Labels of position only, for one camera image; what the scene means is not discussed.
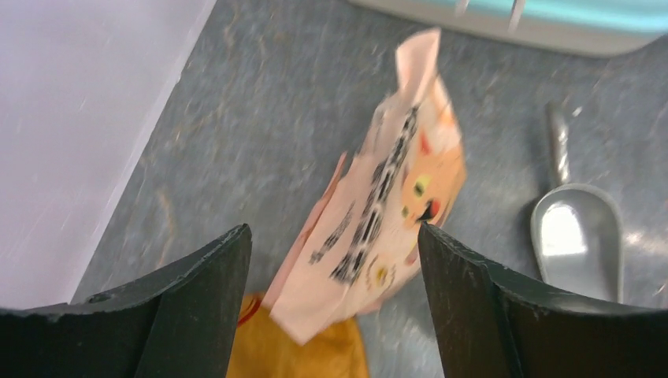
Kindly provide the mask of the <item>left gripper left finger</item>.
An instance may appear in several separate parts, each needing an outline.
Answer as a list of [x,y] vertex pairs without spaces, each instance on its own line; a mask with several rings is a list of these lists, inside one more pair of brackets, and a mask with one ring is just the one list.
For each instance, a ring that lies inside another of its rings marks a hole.
[[1,311],[4,377],[223,377],[252,251],[241,224],[132,282]]

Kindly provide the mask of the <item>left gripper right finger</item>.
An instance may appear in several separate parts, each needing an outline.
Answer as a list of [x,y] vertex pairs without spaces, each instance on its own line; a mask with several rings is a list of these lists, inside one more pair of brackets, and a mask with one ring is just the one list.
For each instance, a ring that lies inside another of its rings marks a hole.
[[666,376],[664,309],[552,287],[431,224],[418,249],[445,376]]

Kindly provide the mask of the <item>metal litter scoop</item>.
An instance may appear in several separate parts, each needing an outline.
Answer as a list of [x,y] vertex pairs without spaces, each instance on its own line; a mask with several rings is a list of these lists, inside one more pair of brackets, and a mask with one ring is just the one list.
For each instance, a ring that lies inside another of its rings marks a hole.
[[562,107],[545,109],[552,188],[535,205],[530,233],[543,282],[608,302],[622,302],[622,223],[598,187],[570,174],[569,126]]

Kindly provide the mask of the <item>pink cat litter bag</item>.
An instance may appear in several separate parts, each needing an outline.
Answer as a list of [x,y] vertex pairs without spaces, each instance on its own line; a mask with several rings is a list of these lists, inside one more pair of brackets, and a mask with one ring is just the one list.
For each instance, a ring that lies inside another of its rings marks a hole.
[[264,303],[298,344],[378,310],[420,270],[418,231],[441,226],[466,179],[462,134],[437,68],[441,30],[395,51],[398,88],[342,156]]

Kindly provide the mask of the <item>teal litter box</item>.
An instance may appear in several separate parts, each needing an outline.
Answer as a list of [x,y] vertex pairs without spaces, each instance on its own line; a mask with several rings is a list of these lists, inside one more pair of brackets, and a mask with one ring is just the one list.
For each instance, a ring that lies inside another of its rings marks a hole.
[[665,1],[374,1],[356,5],[505,43],[613,57],[667,34]]

